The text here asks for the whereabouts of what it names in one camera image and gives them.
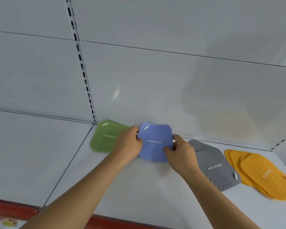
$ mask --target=blue pad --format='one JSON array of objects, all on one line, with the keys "label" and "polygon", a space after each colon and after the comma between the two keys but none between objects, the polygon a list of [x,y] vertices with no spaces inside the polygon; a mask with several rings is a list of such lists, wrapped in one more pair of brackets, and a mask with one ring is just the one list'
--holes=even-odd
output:
[{"label": "blue pad", "polygon": [[143,139],[143,146],[139,156],[153,162],[167,162],[163,152],[164,146],[173,149],[173,133],[169,125],[155,125],[142,123],[137,138]]}]

